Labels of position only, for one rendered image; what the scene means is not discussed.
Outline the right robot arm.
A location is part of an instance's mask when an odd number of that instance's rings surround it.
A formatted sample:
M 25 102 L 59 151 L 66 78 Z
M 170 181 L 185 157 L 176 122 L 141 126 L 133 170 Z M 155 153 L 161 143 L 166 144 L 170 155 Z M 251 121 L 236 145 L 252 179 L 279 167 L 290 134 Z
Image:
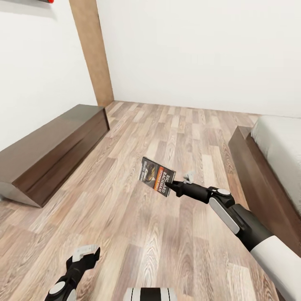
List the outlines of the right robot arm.
M 301 258 L 274 236 L 251 211 L 236 204 L 228 190 L 194 184 L 195 169 L 185 173 L 185 181 L 165 182 L 176 192 L 210 204 L 215 213 L 241 240 L 286 301 L 301 301 Z

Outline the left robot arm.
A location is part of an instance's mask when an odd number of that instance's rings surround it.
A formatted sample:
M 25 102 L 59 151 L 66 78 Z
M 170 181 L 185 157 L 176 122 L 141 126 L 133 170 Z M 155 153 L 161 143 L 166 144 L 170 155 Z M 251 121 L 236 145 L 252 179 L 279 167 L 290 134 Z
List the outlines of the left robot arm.
M 73 249 L 73 256 L 66 261 L 66 275 L 55 283 L 48 291 L 44 301 L 75 301 L 76 288 L 84 272 L 93 269 L 99 260 L 100 247 L 95 254 L 87 254 L 96 250 L 97 244 L 86 245 Z

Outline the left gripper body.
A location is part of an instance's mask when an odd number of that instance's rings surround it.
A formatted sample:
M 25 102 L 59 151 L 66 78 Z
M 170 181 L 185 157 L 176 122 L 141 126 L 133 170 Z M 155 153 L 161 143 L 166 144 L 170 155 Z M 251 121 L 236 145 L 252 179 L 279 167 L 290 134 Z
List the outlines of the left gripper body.
M 76 269 L 80 272 L 81 278 L 86 270 L 93 269 L 95 266 L 94 254 L 84 255 L 80 261 L 73 262 L 72 258 L 66 261 L 66 271 Z

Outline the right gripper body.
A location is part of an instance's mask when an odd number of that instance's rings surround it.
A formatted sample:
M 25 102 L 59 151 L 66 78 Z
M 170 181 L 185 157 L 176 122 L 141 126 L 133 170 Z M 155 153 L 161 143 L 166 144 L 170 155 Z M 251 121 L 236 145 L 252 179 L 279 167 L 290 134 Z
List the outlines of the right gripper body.
M 196 194 L 199 189 L 199 184 L 189 184 L 189 183 L 184 183 L 181 182 L 176 185 L 176 196 L 181 197 L 184 194 L 187 195 L 188 197 L 191 197 L 193 199 L 196 199 Z

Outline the hardback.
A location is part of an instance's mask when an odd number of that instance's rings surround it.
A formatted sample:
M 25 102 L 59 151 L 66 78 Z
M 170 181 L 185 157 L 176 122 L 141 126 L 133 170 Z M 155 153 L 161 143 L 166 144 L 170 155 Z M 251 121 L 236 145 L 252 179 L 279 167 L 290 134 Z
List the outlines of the hardback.
M 142 158 L 138 179 L 164 196 L 169 196 L 171 188 L 165 185 L 173 183 L 176 171 L 151 160 Z

